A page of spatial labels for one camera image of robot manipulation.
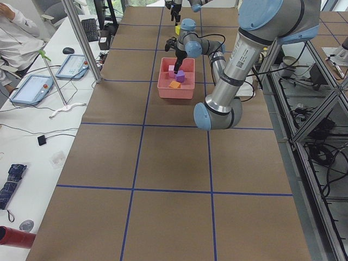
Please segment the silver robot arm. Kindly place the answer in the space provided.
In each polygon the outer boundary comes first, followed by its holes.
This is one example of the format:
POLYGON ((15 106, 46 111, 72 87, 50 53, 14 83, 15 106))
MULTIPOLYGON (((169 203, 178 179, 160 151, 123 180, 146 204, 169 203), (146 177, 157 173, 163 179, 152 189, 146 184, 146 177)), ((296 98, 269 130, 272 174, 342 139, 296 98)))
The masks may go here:
POLYGON ((236 126, 243 112, 236 94, 263 48, 274 41, 294 44, 314 38, 319 31, 320 7, 320 1, 243 1, 237 40, 228 61, 222 43, 197 36, 195 21, 183 19, 174 44, 175 70, 187 57, 207 55, 216 78, 212 94, 194 107, 196 126, 205 131, 236 126))
MULTIPOLYGON (((175 21, 175 26, 177 26, 181 21, 181 9, 182 9, 182 0, 173 0, 167 1, 165 0, 165 7, 171 12, 171 21, 175 21)), ((201 8, 209 3, 210 0, 189 0, 191 9, 193 12, 198 12, 201 8)))

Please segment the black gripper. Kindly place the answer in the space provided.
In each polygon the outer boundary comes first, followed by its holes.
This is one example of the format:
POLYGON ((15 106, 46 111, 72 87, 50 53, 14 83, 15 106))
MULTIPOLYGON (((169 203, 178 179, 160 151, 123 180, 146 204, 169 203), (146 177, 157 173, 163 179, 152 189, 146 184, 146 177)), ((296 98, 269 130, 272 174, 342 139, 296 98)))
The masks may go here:
POLYGON ((182 8, 182 0, 165 0, 165 6, 171 11, 171 21, 175 19, 175 26, 179 25, 181 15, 179 15, 182 8))
POLYGON ((187 53, 186 51, 183 51, 179 49, 178 47, 176 47, 175 55, 177 59, 176 59, 173 71, 174 71, 174 74, 177 74, 182 65, 183 60, 187 58, 187 53))

